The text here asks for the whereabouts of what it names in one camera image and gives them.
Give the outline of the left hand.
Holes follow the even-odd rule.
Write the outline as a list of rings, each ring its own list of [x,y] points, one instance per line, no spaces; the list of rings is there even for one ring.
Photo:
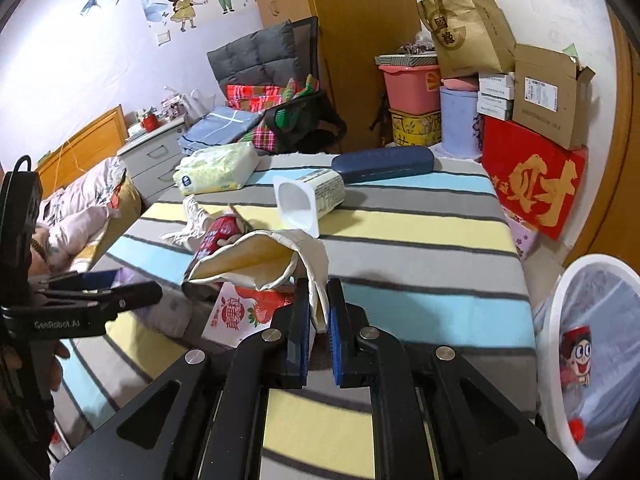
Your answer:
[[[29,276],[48,276],[51,269],[48,265],[47,241],[49,232],[46,229],[36,229],[30,241]],[[38,358],[40,366],[39,377],[52,392],[57,392],[63,379],[61,362],[70,358],[70,350],[61,341],[49,341],[44,345],[43,352]]]

